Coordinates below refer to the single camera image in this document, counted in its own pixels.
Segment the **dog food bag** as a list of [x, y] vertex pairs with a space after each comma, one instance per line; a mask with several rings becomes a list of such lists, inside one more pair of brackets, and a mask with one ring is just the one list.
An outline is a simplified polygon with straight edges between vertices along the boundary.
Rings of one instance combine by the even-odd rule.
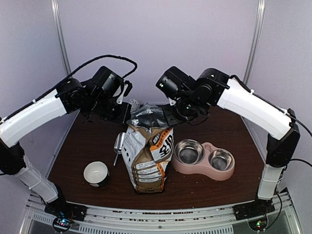
[[131, 112], [121, 155], [137, 193], [164, 191], [174, 148], [174, 129], [161, 107], [145, 103]]

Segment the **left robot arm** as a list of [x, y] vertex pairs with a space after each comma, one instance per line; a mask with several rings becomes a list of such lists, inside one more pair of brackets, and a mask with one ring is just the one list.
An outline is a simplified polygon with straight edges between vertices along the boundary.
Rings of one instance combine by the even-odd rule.
[[42, 177], [28, 160], [19, 140], [49, 121], [79, 110], [86, 118], [97, 115], [103, 120], [124, 124], [131, 106], [123, 102], [132, 83], [102, 66], [84, 82], [66, 78], [43, 96], [0, 121], [0, 170], [18, 178], [45, 201], [59, 216], [70, 212], [61, 188]]

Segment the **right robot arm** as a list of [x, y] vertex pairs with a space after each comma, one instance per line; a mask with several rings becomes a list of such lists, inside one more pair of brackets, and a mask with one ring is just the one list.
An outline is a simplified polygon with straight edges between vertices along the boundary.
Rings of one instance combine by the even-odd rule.
[[175, 126], [190, 122], [198, 115], [208, 115], [211, 106], [229, 110], [268, 132], [267, 156], [257, 189], [257, 199], [250, 204], [254, 215], [269, 206], [282, 170], [290, 162], [300, 139], [298, 121], [292, 109], [270, 104], [249, 89], [236, 75], [207, 68], [194, 79], [175, 66], [164, 72], [156, 87], [168, 98], [163, 106], [167, 123]]

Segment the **metal food scoop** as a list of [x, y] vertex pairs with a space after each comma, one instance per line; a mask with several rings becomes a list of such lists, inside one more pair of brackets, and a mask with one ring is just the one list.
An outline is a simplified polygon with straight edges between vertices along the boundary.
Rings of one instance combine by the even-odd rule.
[[116, 137], [115, 144], [114, 144], [114, 152], [116, 153], [116, 157], [115, 157], [113, 166], [116, 166], [118, 156], [121, 154], [121, 150], [122, 150], [122, 146], [124, 143], [125, 136], [126, 136], [126, 133], [121, 132]]

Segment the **pink double pet feeder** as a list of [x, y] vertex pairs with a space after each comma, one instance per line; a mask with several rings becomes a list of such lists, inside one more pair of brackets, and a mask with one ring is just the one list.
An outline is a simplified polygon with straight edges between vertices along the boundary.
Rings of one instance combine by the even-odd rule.
[[201, 145], [204, 148], [204, 158], [195, 165], [186, 165], [186, 164], [180, 163], [176, 159], [174, 151], [173, 151], [173, 159], [172, 159], [173, 168], [179, 173], [182, 173], [185, 175], [199, 174], [199, 175], [207, 176], [215, 181], [224, 181], [232, 177], [232, 175], [234, 174], [234, 170], [235, 170], [235, 162], [234, 162], [234, 166], [228, 171], [216, 170], [209, 164], [208, 156], [213, 150], [220, 149], [220, 148], [215, 147], [209, 142], [201, 143]]

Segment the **large steel feeder bowl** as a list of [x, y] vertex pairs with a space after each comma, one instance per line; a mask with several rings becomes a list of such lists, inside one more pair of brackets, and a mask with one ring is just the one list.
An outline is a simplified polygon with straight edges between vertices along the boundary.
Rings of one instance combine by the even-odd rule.
[[186, 165], [195, 165], [204, 158], [204, 148], [196, 140], [184, 139], [174, 147], [176, 159]]

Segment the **white ceramic bowl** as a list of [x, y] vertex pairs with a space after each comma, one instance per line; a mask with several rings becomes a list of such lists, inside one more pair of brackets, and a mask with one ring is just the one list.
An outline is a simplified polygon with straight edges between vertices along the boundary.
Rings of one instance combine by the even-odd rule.
[[108, 183], [110, 172], [105, 163], [94, 161], [85, 167], [83, 177], [90, 186], [98, 188], [103, 187]]

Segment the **small steel feeder bowl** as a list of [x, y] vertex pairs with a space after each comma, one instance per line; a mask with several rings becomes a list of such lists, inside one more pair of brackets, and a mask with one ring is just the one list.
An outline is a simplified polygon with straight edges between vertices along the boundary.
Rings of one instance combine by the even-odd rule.
[[208, 162], [216, 170], [228, 171], [234, 166], [234, 157], [224, 149], [216, 149], [209, 154]]

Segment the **aluminium front rail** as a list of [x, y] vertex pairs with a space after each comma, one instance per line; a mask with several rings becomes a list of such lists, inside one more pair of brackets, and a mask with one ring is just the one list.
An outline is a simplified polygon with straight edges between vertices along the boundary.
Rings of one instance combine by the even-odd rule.
[[134, 210], [88, 205], [82, 221], [68, 234], [256, 234], [251, 227], [268, 219], [266, 234], [300, 234], [302, 229], [290, 195], [273, 197], [275, 210], [238, 220], [233, 205], [178, 210]]

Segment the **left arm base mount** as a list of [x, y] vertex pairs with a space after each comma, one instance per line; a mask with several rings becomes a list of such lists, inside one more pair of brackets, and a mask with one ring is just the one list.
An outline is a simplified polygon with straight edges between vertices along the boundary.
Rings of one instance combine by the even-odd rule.
[[69, 231], [76, 221], [84, 221], [85, 219], [87, 207], [69, 203], [65, 200], [64, 196], [50, 203], [46, 202], [42, 197], [40, 199], [45, 205], [44, 211], [55, 217], [52, 221], [52, 228], [57, 233], [63, 234]]

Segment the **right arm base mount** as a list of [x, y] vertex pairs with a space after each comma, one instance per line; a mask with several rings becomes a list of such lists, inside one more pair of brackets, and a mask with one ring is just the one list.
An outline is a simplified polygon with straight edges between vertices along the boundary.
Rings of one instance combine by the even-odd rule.
[[247, 220], [249, 227], [256, 232], [264, 231], [268, 225], [268, 213], [274, 212], [273, 199], [262, 200], [256, 198], [254, 201], [233, 206], [236, 221]]

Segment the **right aluminium frame post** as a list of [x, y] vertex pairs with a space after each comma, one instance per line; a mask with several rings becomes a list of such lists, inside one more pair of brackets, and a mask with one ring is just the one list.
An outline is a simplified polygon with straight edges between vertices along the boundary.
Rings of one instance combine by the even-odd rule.
[[245, 84], [248, 84], [248, 81], [252, 74], [252, 69], [255, 62], [256, 52], [259, 46], [260, 37], [263, 29], [263, 23], [264, 23], [264, 17], [265, 17], [265, 7], [266, 7], [266, 1], [265, 0], [259, 0], [258, 1], [258, 7], [257, 7], [257, 13], [255, 17], [255, 24], [254, 24], [254, 31], [253, 31], [253, 38], [251, 43], [251, 48], [249, 52], [249, 57], [247, 61], [247, 66], [245, 69], [245, 74], [243, 78], [243, 82]]

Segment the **aluminium frame post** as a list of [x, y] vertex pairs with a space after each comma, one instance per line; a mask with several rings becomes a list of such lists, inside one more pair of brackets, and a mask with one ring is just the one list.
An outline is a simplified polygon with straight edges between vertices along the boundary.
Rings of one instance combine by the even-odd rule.
[[59, 1], [51, 0], [51, 6], [52, 6], [52, 14], [53, 14], [53, 18], [54, 18], [54, 22], [56, 26], [58, 44], [60, 47], [63, 66], [64, 66], [66, 74], [70, 74], [71, 67], [70, 67], [69, 57], [68, 57], [63, 29], [62, 29], [61, 16], [60, 16], [60, 11], [59, 11]]
[[256, 52], [259, 46], [260, 37], [263, 29], [263, 23], [264, 23], [264, 17], [265, 17], [265, 7], [266, 7], [266, 1], [265, 0], [259, 0], [258, 1], [258, 7], [257, 7], [257, 13], [255, 17], [255, 24], [254, 24], [254, 31], [253, 31], [253, 38], [251, 43], [251, 48], [249, 52], [249, 57], [247, 61], [247, 66], [245, 69], [245, 74], [243, 78], [243, 82], [245, 84], [248, 84], [248, 81], [252, 74], [252, 69], [255, 62]]

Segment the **left aluminium frame post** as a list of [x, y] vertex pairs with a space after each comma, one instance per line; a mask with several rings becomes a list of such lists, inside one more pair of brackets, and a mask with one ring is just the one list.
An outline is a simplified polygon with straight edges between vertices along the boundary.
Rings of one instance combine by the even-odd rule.
[[62, 29], [61, 16], [60, 16], [60, 11], [59, 11], [59, 1], [51, 0], [51, 6], [52, 6], [52, 14], [53, 14], [53, 18], [54, 18], [54, 22], [56, 26], [58, 44], [60, 47], [63, 66], [64, 66], [66, 74], [70, 74], [71, 67], [70, 67], [69, 57], [68, 57], [63, 29]]

